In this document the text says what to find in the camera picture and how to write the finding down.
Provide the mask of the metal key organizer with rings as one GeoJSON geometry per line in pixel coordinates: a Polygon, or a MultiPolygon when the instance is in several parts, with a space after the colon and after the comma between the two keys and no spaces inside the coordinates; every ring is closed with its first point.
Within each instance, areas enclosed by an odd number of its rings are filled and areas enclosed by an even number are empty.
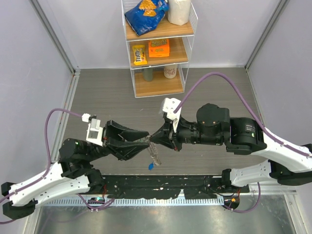
{"type": "Polygon", "coordinates": [[[158,158],[158,151],[156,148],[156,145],[150,141],[150,137],[146,136],[144,138],[141,138],[138,140],[138,142],[145,142],[145,143],[149,143],[149,147],[147,148],[148,152],[150,153],[150,157],[152,159],[152,163],[154,164],[154,166],[160,166],[161,165],[161,161],[158,158]]]}

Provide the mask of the key with blue tag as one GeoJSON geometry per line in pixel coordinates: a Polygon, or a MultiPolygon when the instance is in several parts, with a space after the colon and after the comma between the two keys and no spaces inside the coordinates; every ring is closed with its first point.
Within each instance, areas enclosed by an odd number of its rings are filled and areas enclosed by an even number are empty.
{"type": "Polygon", "coordinates": [[[148,170],[151,171],[153,168],[154,168],[154,164],[153,163],[149,164],[148,170]]]}

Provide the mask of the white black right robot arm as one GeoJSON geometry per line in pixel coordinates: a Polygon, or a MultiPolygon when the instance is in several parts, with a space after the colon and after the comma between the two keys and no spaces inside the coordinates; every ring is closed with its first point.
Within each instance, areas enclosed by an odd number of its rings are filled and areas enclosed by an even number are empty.
{"type": "Polygon", "coordinates": [[[180,117],[174,124],[167,113],[163,118],[163,126],[150,138],[155,144],[175,151],[180,151],[183,144],[225,145],[228,153],[266,159],[254,166],[223,170],[220,185],[226,192],[262,181],[272,180],[288,186],[312,181],[312,159],[300,156],[300,153],[311,153],[312,146],[297,146],[279,137],[271,139],[254,119],[230,117],[229,109],[209,103],[198,109],[195,122],[180,117]]]}

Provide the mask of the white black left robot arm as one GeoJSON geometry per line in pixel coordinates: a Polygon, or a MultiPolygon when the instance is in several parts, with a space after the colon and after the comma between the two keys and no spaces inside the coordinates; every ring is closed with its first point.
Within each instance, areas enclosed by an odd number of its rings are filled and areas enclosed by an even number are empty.
{"type": "Polygon", "coordinates": [[[59,160],[47,172],[24,182],[6,182],[1,193],[7,198],[2,211],[12,220],[31,215],[35,208],[54,199],[74,194],[99,194],[106,182],[100,170],[91,164],[99,158],[113,155],[130,160],[147,149],[147,131],[124,127],[112,120],[100,126],[100,120],[89,121],[86,139],[66,139],[59,149],[59,160]]]}

